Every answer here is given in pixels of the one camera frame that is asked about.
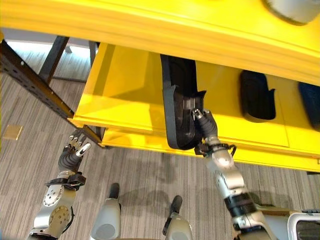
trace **yellow shelf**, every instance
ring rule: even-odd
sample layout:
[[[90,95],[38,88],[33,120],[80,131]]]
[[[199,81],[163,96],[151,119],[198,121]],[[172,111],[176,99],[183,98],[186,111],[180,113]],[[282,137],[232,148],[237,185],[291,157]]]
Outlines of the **yellow shelf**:
[[[320,86],[320,15],[294,26],[261,0],[1,0],[0,26],[247,69]]]
[[[195,155],[193,149],[184,151],[170,148],[165,137],[138,134],[130,131],[121,131],[119,129],[108,129],[104,134],[102,145],[202,158],[202,156]],[[244,145],[238,144],[234,155],[234,161],[244,164],[320,172],[320,162],[319,159],[316,159],[315,157],[285,154],[283,152],[261,149],[250,149]]]
[[[262,158],[259,161],[276,159],[273,166],[282,166],[282,163],[277,163],[278,158],[270,158],[269,153],[284,158],[289,155],[299,159],[320,158],[320,132],[312,129],[307,119],[298,82],[267,75],[268,87],[276,89],[276,118],[253,123],[244,119],[241,112],[241,69],[197,61],[196,70],[198,89],[207,90],[204,106],[212,111],[222,141],[245,149],[242,153],[248,153],[247,150],[266,152],[263,158],[259,155]],[[79,126],[111,129],[104,136],[105,145],[154,148],[155,151],[188,155],[188,151],[168,147],[161,90],[159,54],[101,43],[71,121]],[[120,142],[110,141],[119,134]]]
[[[207,90],[204,106],[214,114],[220,137],[288,147],[277,93],[277,117],[253,123],[241,113],[240,69],[204,62],[196,67],[198,89]],[[102,43],[73,122],[165,137],[160,55]]]

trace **metal frame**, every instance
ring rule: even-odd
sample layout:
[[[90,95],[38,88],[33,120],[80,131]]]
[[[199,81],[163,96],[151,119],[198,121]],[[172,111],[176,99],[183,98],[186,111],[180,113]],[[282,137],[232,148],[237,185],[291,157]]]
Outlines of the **metal frame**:
[[[1,72],[9,74],[24,89],[28,90],[37,99],[47,105],[47,107],[49,107],[61,118],[67,121],[67,118],[72,118],[75,113],[49,87],[49,82],[55,72],[65,44],[67,44],[68,42],[68,39],[68,37],[57,37],[40,71],[42,73],[42,76],[47,76],[44,78],[41,78],[40,75],[36,74],[35,71],[33,71],[31,67],[29,67],[27,63],[25,63],[25,61],[6,43],[5,40],[2,40],[0,44]],[[84,125],[82,128],[79,128],[74,124],[72,125],[75,128],[80,129],[88,138],[90,138],[96,144],[100,144],[102,142],[102,138],[98,136],[94,131],[92,131],[87,125]]]
[[[91,66],[92,66],[92,64],[94,64],[94,60],[95,60],[95,57],[96,57],[96,46],[97,46],[97,43],[95,41],[89,41]]]
[[[39,72],[39,77],[42,78],[47,84],[50,84],[50,81],[55,73],[59,60],[64,52],[69,37],[67,36],[57,36],[53,42],[51,50],[46,57],[41,70]]]

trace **white object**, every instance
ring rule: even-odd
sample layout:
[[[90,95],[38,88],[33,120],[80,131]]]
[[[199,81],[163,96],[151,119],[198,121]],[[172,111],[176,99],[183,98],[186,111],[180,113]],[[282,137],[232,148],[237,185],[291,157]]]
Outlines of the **white object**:
[[[293,213],[288,219],[288,234],[289,240],[299,240],[297,236],[297,224],[299,221],[305,222],[320,222],[320,213],[313,213],[311,215],[307,213]]]
[[[108,198],[95,219],[90,240],[112,240],[120,236],[121,211],[117,199]]]
[[[191,226],[178,213],[173,212],[165,240],[193,240]]]
[[[264,0],[269,7],[300,24],[307,24],[320,13],[320,0]]]

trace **robot leg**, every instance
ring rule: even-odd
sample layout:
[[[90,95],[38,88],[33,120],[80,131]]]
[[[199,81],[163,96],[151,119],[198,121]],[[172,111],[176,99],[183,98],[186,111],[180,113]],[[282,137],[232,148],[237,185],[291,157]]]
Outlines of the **robot leg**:
[[[121,231],[121,205],[118,202],[120,187],[113,183],[109,197],[95,219],[90,240],[113,240],[120,236]]]
[[[193,240],[189,222],[179,215],[181,205],[181,196],[175,196],[171,204],[170,215],[162,231],[165,240]]]

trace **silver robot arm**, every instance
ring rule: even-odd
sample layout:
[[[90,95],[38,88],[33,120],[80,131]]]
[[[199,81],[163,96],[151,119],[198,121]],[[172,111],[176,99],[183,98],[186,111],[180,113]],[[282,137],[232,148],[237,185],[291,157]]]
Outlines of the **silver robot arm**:
[[[206,166],[214,174],[215,185],[231,214],[233,227],[236,231],[241,231],[235,239],[276,240],[263,213],[257,210],[244,179],[234,164],[236,146],[219,141],[218,127],[210,111],[205,110],[202,113],[199,109],[194,109],[192,114],[204,138],[204,144],[201,144],[196,152],[205,156]]]
[[[64,147],[58,161],[59,174],[46,184],[48,190],[27,240],[56,240],[71,225],[76,191],[86,182],[78,169],[84,153],[91,147],[90,143],[82,146],[85,137],[82,141],[78,139],[79,136],[76,135],[69,137],[69,143]]]

